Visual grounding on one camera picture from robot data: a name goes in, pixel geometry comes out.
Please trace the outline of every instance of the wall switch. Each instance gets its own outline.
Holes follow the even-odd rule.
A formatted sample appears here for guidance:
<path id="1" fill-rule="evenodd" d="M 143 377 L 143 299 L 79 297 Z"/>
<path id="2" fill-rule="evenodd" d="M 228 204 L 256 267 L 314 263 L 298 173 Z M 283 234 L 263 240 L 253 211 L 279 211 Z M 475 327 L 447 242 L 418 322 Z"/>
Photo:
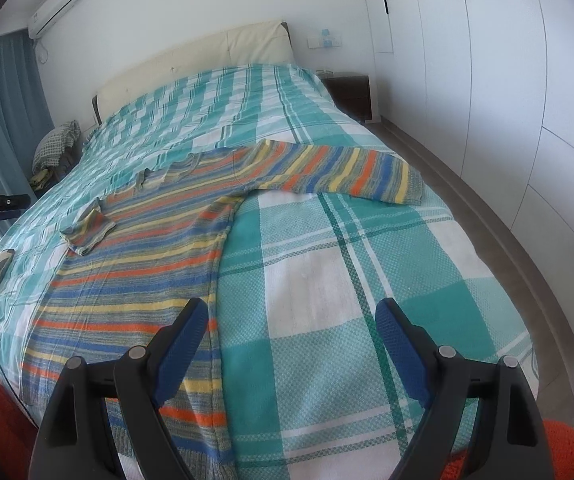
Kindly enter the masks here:
<path id="1" fill-rule="evenodd" d="M 309 48 L 328 48 L 342 46 L 342 36 L 310 36 L 307 38 Z"/>

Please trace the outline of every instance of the orange stripe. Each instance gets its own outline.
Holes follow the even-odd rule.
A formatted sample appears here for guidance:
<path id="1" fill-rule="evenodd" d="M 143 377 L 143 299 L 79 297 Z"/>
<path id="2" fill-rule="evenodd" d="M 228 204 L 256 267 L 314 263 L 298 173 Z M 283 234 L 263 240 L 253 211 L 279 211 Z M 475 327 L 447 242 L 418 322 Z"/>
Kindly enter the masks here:
<path id="1" fill-rule="evenodd" d="M 193 222 L 193 220 L 188 220 L 188 221 L 185 221 L 181 224 L 173 224 L 169 227 L 161 227 L 160 229 L 151 229 L 150 231 L 140 231 L 140 232 L 134 233 L 132 235 L 124 235 L 124 236 L 120 236 L 117 238 L 111 238 L 111 239 L 105 241 L 103 245 L 104 245 L 104 247 L 108 247 L 111 245 L 127 242 L 130 240 L 138 240 L 139 238 L 149 238 L 151 236 L 156 236 L 156 235 L 166 235 L 166 234 L 169 234 L 173 231 L 177 231 L 179 229 L 182 229 L 183 227 L 187 227 L 187 225 L 189 225 L 192 222 Z"/>
<path id="2" fill-rule="evenodd" d="M 351 193 L 352 195 L 360 194 L 362 186 L 364 186 L 365 182 L 369 178 L 369 175 L 371 174 L 371 171 L 373 170 L 375 161 L 376 161 L 376 152 L 369 150 L 369 155 L 367 155 L 367 161 L 365 162 L 365 165 L 362 168 L 362 173 L 360 174 L 360 177 L 353 185 L 349 193 Z"/>
<path id="3" fill-rule="evenodd" d="M 231 156 L 228 156 L 220 161 L 218 161 L 217 163 L 208 165 L 206 168 L 201 168 L 200 170 L 196 169 L 192 172 L 192 174 L 201 174 L 201 173 L 205 173 L 206 171 L 213 171 L 213 170 L 217 170 L 218 168 L 221 168 L 222 166 L 226 166 L 227 164 L 230 164 L 232 160 Z M 119 202 L 122 199 L 122 196 L 127 194 L 127 195 L 133 195 L 133 186 L 128 187 L 125 190 L 118 190 L 116 192 L 114 192 L 113 194 L 107 196 L 104 200 L 107 204 L 112 204 L 115 202 Z"/>
<path id="4" fill-rule="evenodd" d="M 232 158 L 234 159 L 234 162 L 237 162 L 238 160 L 240 160 L 244 156 L 247 156 L 251 152 L 252 149 L 253 148 L 238 148 L 237 150 L 235 150 L 234 153 L 232 154 Z"/>
<path id="5" fill-rule="evenodd" d="M 181 410 L 172 406 L 160 408 L 160 415 L 169 416 L 183 422 L 193 422 L 203 428 L 213 428 L 215 426 L 226 426 L 227 417 L 224 412 L 196 413 L 191 410 Z"/>
<path id="6" fill-rule="evenodd" d="M 23 363 L 22 368 L 24 370 L 27 370 L 30 374 L 40 375 L 41 377 L 47 377 L 49 379 L 53 379 L 54 381 L 57 381 L 58 378 L 60 377 L 60 374 L 50 372 L 49 370 L 43 370 L 42 368 L 38 368 L 27 363 Z"/>
<path id="7" fill-rule="evenodd" d="M 224 166 L 225 164 L 231 164 L 231 160 L 232 160 L 231 157 L 227 157 L 227 159 L 225 159 L 221 163 L 213 164 L 213 165 L 207 166 L 206 168 L 201 168 L 200 170 L 195 170 L 195 171 L 193 171 L 193 174 L 207 173 L 207 172 L 217 170 L 219 167 Z M 218 184 L 218 186 L 223 187 L 223 186 L 226 186 L 227 184 L 228 183 Z M 134 216 L 134 215 L 141 213 L 143 211 L 157 208 L 157 207 L 160 207 L 163 205 L 168 205 L 168 204 L 171 204 L 173 202 L 180 202 L 180 200 L 185 199 L 185 198 L 186 197 L 182 195 L 182 189 L 180 189 L 180 190 L 178 190 L 177 193 L 174 193 L 173 195 L 168 196 L 166 198 L 161 198 L 160 200 L 157 200 L 155 202 L 150 202 L 150 203 L 147 203 L 146 205 L 135 207 L 133 209 L 128 209 L 124 213 L 114 215 L 112 217 L 112 219 L 114 221 L 117 221 L 117 220 L 122 220 L 125 218 L 130 218 L 131 216 Z"/>
<path id="8" fill-rule="evenodd" d="M 162 272 L 167 272 L 168 270 L 176 270 L 182 267 L 187 267 L 196 264 L 203 264 L 209 260 L 218 260 L 220 258 L 220 250 L 211 250 L 207 254 L 202 254 L 201 256 L 195 256 L 193 258 L 186 258 L 179 262 L 172 264 L 166 264 L 157 267 L 149 267 L 148 269 L 134 269 L 134 270 L 114 270 L 113 272 L 107 272 L 103 274 L 98 272 L 96 274 L 90 274 L 89 276 L 84 276 L 82 278 L 72 278 L 70 280 L 58 280 L 54 279 L 52 281 L 52 286 L 67 286 L 67 285 L 80 285 L 81 283 L 90 282 L 102 276 L 104 280 L 110 280 L 112 278 L 132 278 L 136 276 L 148 276 L 151 274 L 159 274 Z"/>
<path id="9" fill-rule="evenodd" d="M 248 177 L 246 177 L 249 180 L 253 180 L 254 178 L 256 178 L 259 174 L 261 174 L 264 169 L 270 165 L 274 160 L 276 160 L 279 156 L 282 155 L 282 152 L 284 152 L 284 150 L 286 149 L 287 145 L 284 142 L 281 142 L 278 147 L 276 148 L 276 151 L 273 152 L 272 155 L 270 155 L 270 157 L 263 162 L 263 164 L 261 166 L 259 166 L 258 168 L 256 168 L 256 170 L 250 174 Z"/>
<path id="10" fill-rule="evenodd" d="M 300 173 L 295 174 L 288 181 L 286 181 L 286 183 L 282 187 L 282 189 L 284 191 L 290 191 L 291 188 L 293 188 L 296 185 L 297 181 L 302 176 L 308 175 L 311 172 L 311 170 L 313 170 L 315 168 L 315 166 L 318 164 L 318 162 L 320 162 L 320 160 L 326 155 L 326 152 L 328 152 L 328 151 L 329 151 L 329 146 L 320 146 L 320 148 L 318 149 L 318 152 L 316 153 L 314 158 L 312 158 L 308 162 L 308 164 L 303 168 L 303 170 Z"/>
<path id="11" fill-rule="evenodd" d="M 150 325 L 144 323 L 71 323 L 57 322 L 39 319 L 36 326 L 45 328 L 63 328 L 67 330 L 82 330 L 83 332 L 145 332 L 155 334 L 160 329 L 159 325 Z"/>

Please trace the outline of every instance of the cord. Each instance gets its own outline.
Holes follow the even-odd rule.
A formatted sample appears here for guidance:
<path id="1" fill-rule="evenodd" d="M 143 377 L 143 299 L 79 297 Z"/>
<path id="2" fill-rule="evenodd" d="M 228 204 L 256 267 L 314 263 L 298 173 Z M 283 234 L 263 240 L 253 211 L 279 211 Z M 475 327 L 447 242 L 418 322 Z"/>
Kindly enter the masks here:
<path id="1" fill-rule="evenodd" d="M 40 62 L 40 64 L 44 65 L 47 62 L 47 60 L 49 59 L 49 51 L 42 44 L 42 40 L 33 40 L 34 51 L 37 49 L 37 47 L 40 47 L 42 49 L 43 53 L 45 54 L 44 56 L 42 55 L 42 52 L 38 54 L 38 61 Z"/>
<path id="2" fill-rule="evenodd" d="M 16 400 L 18 401 L 18 403 L 22 406 L 22 409 L 24 410 L 24 412 L 27 414 L 27 416 L 29 417 L 30 421 L 32 422 L 32 424 L 38 428 L 38 424 L 36 424 L 36 421 L 33 420 L 32 414 L 29 413 L 29 410 L 27 409 L 27 407 L 24 405 L 24 403 L 22 402 L 22 400 L 20 400 L 20 397 L 18 397 L 18 395 L 16 394 L 16 391 L 14 390 L 13 386 L 11 386 L 11 383 L 9 382 L 9 379 L 7 379 L 6 374 L 4 373 L 4 369 L 3 369 L 3 365 L 0 364 L 0 371 L 2 372 L 2 375 L 4 377 L 4 380 L 6 381 L 7 385 L 9 386 L 9 389 L 12 391 L 12 393 L 14 394 L 14 397 L 16 398 Z"/>

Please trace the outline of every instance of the teal plaid bedspread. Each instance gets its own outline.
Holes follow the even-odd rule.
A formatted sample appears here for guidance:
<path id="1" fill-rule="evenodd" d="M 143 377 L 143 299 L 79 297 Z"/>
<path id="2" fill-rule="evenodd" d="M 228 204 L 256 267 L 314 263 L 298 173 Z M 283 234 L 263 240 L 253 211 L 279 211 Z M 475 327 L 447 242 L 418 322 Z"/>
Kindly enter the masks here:
<path id="1" fill-rule="evenodd" d="M 0 286 L 0 357 L 36 412 L 56 378 L 23 363 L 30 333 L 48 348 L 32 319 L 64 255 L 58 231 L 140 170 L 263 138 L 390 151 L 339 112 L 307 70 L 202 72 L 110 117 L 70 175 L 13 225 L 0 243 L 16 250 Z M 422 411 L 374 330 L 385 296 L 439 345 L 491 362 L 519 357 L 537 388 L 520 316 L 430 189 L 419 206 L 260 192 L 239 209 L 220 267 L 216 311 L 233 453 L 215 458 L 235 457 L 238 476 L 249 479 L 388 477 Z M 70 352 L 91 362 L 113 357 Z M 458 446 L 466 445 L 474 408 L 465 410 Z"/>

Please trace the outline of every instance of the blue gripper pad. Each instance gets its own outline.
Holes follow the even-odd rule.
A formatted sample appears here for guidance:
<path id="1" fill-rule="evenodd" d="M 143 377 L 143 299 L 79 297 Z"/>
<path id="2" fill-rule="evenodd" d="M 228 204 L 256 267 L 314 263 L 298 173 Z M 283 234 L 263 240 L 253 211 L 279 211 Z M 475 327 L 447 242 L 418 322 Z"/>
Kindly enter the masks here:
<path id="1" fill-rule="evenodd" d="M 207 304 L 200 300 L 158 368 L 154 391 L 154 401 L 158 406 L 162 406 L 177 393 L 205 333 L 208 320 Z"/>
<path id="2" fill-rule="evenodd" d="M 427 409 L 431 403 L 431 394 L 427 387 L 426 369 L 410 339 L 391 313 L 386 300 L 377 304 L 375 318 L 376 329 L 403 381 L 404 390 L 409 397 L 416 399 Z"/>

